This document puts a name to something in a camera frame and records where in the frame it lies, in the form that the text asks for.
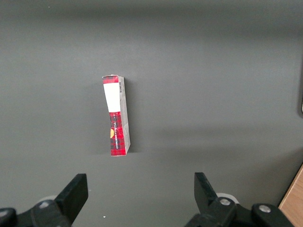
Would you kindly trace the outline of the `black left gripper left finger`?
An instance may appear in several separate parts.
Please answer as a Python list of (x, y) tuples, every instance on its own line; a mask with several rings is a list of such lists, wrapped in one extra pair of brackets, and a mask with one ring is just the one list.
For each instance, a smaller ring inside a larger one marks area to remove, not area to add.
[(55, 197), (38, 202), (17, 214), (14, 208), (0, 209), (2, 227), (71, 227), (88, 199), (86, 174), (77, 174)]

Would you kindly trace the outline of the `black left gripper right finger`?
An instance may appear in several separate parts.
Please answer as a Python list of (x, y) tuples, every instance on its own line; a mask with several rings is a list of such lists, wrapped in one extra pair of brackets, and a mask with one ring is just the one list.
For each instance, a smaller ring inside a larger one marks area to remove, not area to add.
[(219, 197), (204, 173), (195, 173), (194, 196), (199, 209), (187, 227), (292, 227), (293, 224), (276, 206), (253, 204), (246, 209), (234, 200)]

